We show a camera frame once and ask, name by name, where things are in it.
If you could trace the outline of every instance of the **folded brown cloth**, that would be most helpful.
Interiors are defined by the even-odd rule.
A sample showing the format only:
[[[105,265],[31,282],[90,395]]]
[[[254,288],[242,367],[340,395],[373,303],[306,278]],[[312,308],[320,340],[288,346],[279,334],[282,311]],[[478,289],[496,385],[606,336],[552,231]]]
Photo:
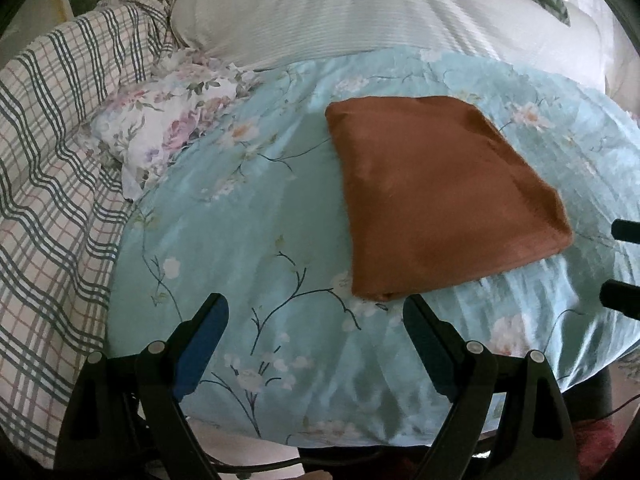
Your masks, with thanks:
[[[325,116],[342,165],[355,296],[458,285],[572,243],[556,191],[474,106],[365,97],[332,103]]]

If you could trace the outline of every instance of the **cloth fold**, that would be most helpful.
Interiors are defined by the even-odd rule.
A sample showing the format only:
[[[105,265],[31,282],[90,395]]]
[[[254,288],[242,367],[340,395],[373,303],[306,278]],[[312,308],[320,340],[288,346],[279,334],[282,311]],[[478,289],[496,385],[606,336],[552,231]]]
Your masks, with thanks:
[[[354,295],[388,301],[459,285],[572,243],[558,193],[474,106],[365,97],[325,116],[343,172]]]

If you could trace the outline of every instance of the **silver bolt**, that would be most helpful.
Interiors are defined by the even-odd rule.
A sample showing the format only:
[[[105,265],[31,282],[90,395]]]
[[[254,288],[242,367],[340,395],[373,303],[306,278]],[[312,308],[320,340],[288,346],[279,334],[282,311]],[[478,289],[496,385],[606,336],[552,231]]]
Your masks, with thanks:
[[[534,350],[529,355],[531,356],[531,360],[535,363],[545,362],[545,355],[539,350]]]
[[[161,354],[164,352],[164,346],[163,341],[153,341],[146,349],[149,350],[150,354]]]
[[[482,343],[479,343],[478,341],[469,341],[466,344],[466,349],[472,354],[481,354],[484,350],[484,346],[482,346]]]
[[[100,359],[102,359],[102,352],[91,352],[86,360],[89,361],[89,364],[95,365],[100,362]]]

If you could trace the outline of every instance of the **plaid sofa cover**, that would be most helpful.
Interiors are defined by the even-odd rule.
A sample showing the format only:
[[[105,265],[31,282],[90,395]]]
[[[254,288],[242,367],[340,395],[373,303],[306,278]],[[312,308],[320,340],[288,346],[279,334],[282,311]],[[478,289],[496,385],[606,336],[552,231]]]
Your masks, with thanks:
[[[105,0],[0,71],[0,424],[52,465],[74,380],[105,337],[130,213],[73,131],[175,48],[174,0]]]

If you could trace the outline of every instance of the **black cable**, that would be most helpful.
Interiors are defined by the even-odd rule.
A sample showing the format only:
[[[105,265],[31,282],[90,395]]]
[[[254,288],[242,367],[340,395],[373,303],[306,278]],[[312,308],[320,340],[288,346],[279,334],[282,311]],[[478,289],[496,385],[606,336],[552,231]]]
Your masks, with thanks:
[[[599,418],[596,418],[595,420],[590,420],[587,424],[585,424],[585,426],[590,426],[591,424],[595,424],[596,422],[600,422],[601,420],[604,420],[605,418],[609,418],[610,416],[615,415],[617,412],[619,412],[623,408],[626,408],[634,400],[637,400],[637,399],[640,399],[640,394],[637,394],[636,396],[631,397],[627,402],[625,402],[624,404],[621,404],[620,406],[618,406],[612,412],[607,413],[607,415],[603,415],[603,416],[601,416]]]
[[[261,473],[264,471],[274,471],[276,469],[283,469],[285,467],[291,467],[293,465],[314,465],[320,467],[342,467],[350,465],[358,465],[365,462],[370,462],[382,456],[383,451],[381,449],[367,456],[361,456],[359,458],[352,458],[350,460],[322,460],[319,458],[291,458],[289,460],[283,460],[281,462],[273,462],[270,464],[260,465],[229,465],[221,462],[217,458],[212,457],[210,454],[205,453],[207,458],[215,467],[218,473],[223,474],[249,474],[249,473]]]

